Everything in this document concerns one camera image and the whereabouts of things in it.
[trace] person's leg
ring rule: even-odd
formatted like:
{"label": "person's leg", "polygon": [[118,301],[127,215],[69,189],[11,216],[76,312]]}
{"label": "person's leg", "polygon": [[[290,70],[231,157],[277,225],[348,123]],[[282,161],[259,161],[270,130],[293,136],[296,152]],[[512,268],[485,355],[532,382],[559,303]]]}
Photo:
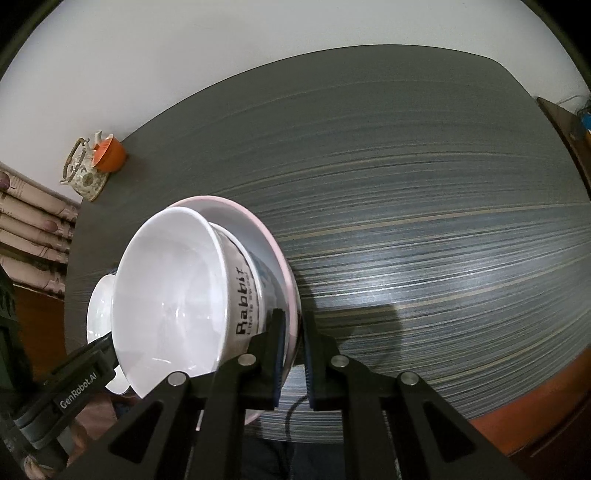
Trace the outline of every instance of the person's leg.
{"label": "person's leg", "polygon": [[345,480],[342,444],[293,443],[290,480]]}
{"label": "person's leg", "polygon": [[243,480],[287,480],[292,448],[286,442],[244,436]]}

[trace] orange surface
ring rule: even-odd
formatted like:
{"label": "orange surface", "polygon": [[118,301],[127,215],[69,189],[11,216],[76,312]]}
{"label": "orange surface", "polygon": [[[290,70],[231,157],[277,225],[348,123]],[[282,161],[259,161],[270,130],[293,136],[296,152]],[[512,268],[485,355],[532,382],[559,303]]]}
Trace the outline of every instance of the orange surface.
{"label": "orange surface", "polygon": [[97,147],[92,166],[100,171],[114,172],[123,166],[126,158],[127,153],[123,145],[115,137],[110,137]]}
{"label": "orange surface", "polygon": [[508,455],[548,433],[591,390],[591,348],[527,395],[472,420],[472,424]]}

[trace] teapot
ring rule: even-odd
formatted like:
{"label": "teapot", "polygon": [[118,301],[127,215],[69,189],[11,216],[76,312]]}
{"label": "teapot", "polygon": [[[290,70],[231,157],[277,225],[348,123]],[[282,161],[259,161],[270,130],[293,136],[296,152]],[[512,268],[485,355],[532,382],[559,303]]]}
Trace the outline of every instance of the teapot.
{"label": "teapot", "polygon": [[[82,146],[82,149],[77,153],[79,146]],[[95,151],[90,146],[89,140],[79,138],[66,159],[60,181],[60,185],[70,185],[82,198],[89,202],[98,197],[109,178],[108,172],[94,168],[94,156]]]}

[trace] wood grain surface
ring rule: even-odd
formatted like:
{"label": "wood grain surface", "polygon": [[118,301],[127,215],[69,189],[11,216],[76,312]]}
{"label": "wood grain surface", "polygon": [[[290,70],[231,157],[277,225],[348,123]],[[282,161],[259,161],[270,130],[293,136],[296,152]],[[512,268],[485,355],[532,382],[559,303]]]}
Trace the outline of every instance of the wood grain surface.
{"label": "wood grain surface", "polygon": [[[418,46],[293,57],[187,98],[124,146],[76,225],[68,350],[139,226],[198,194],[265,222],[342,352],[417,371],[468,418],[589,343],[591,203],[534,100],[490,59]],[[340,440],[340,416],[311,412],[305,394],[297,365],[252,430]]]}

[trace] curtain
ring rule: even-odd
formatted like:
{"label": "curtain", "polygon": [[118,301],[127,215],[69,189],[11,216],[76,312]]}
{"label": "curtain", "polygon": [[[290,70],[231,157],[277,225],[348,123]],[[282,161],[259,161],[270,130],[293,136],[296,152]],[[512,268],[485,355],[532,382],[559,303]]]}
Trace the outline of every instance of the curtain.
{"label": "curtain", "polygon": [[0,168],[0,265],[12,281],[63,296],[78,207]]}

